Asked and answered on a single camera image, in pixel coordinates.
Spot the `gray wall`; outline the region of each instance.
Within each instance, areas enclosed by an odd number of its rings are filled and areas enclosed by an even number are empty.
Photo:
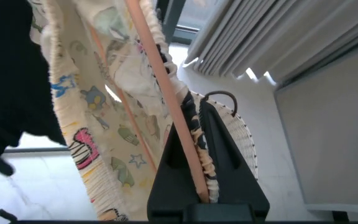
[[[305,203],[358,212],[358,51],[276,101]]]

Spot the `curtain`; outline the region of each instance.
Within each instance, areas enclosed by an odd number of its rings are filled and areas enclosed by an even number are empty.
[[[276,82],[358,44],[357,0],[220,1],[188,49],[203,75],[239,77],[251,68]]]

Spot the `star print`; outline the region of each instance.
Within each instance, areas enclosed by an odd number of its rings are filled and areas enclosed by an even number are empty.
[[[146,164],[146,161],[143,160],[142,155],[139,154],[137,156],[131,155],[132,159],[129,161],[129,163],[136,164],[136,167],[139,169],[142,164]]]

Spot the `floor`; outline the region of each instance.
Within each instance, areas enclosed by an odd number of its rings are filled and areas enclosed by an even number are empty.
[[[179,66],[187,46],[170,48]],[[278,117],[272,92],[274,86],[263,77],[204,77],[190,67],[178,70],[179,79],[191,90],[205,94],[227,90],[237,96],[239,113],[247,123],[258,155],[259,184],[265,192],[270,211],[267,220],[332,220],[330,212],[311,212],[303,205],[290,153]],[[225,96],[216,100],[232,107]],[[47,138],[25,135],[20,147],[56,147]],[[0,208],[19,219],[95,220],[95,211],[87,197],[71,157],[66,152],[7,154],[4,156],[16,173],[7,179],[0,175]]]

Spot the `black cloth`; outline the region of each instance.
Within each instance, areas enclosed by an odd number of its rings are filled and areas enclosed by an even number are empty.
[[[25,0],[0,0],[0,155],[23,132],[65,144],[53,112],[48,64],[30,40],[32,9]]]

